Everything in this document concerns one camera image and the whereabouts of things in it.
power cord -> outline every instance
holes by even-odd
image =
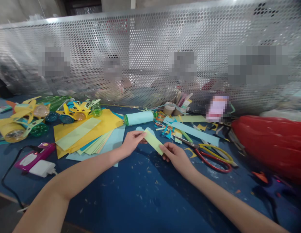
[[[37,147],[37,146],[25,146],[25,147],[22,147],[21,150],[19,150],[17,156],[15,157],[15,160],[12,162],[12,164],[10,165],[10,167],[8,168],[8,170],[6,171],[5,175],[3,176],[2,180],[1,180],[2,186],[3,186],[5,189],[7,189],[8,191],[10,191],[10,192],[16,197],[16,199],[17,199],[17,201],[18,201],[18,204],[19,204],[19,206],[21,207],[21,209],[24,209],[24,206],[22,205],[22,202],[21,202],[21,200],[20,200],[18,194],[17,194],[15,191],[13,191],[11,188],[9,188],[9,187],[5,184],[5,178],[6,178],[7,174],[9,173],[9,171],[11,170],[11,168],[13,167],[13,165],[17,162],[17,160],[18,160],[18,158],[19,158],[21,152],[22,152],[22,151],[24,150],[24,148],[26,148],[26,147],[29,147],[29,148],[31,148],[32,150],[34,150],[34,151],[36,151],[36,152],[38,152],[38,153],[40,153],[40,152],[43,150],[43,148],[39,148],[39,147]]]

white charger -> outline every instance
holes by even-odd
[[[46,160],[39,160],[31,169],[30,173],[40,176],[40,177],[46,177],[48,174],[56,174],[55,167],[56,165],[54,163],[48,162]]]

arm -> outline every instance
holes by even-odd
[[[241,232],[288,232],[199,173],[180,147],[167,142],[160,148],[164,152],[163,159],[171,161],[182,176],[200,190]]]
[[[121,147],[77,163],[56,175],[39,192],[13,232],[60,232],[70,199],[104,171],[128,157],[138,143],[147,143],[144,136],[142,131],[129,132]]]

metal mesh panel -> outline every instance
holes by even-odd
[[[289,46],[289,83],[230,85],[228,46]],[[69,76],[39,76],[45,47],[70,48]],[[194,52],[196,76],[171,79],[170,52]],[[120,61],[115,75],[106,63]],[[258,114],[301,89],[301,1],[214,1],[0,25],[0,77],[26,94],[101,98],[154,107],[193,93],[191,110],[229,93],[238,113]]]

hand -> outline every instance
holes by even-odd
[[[159,147],[164,153],[162,158],[167,162],[171,161],[176,170],[178,170],[178,172],[186,179],[189,178],[193,172],[197,171],[190,162],[185,151],[177,145],[166,142],[163,146],[160,145]]]
[[[131,131],[128,132],[124,143],[121,145],[121,149],[125,154],[125,157],[128,157],[137,147],[139,143],[147,144],[147,141],[144,139],[146,133],[143,131]]]

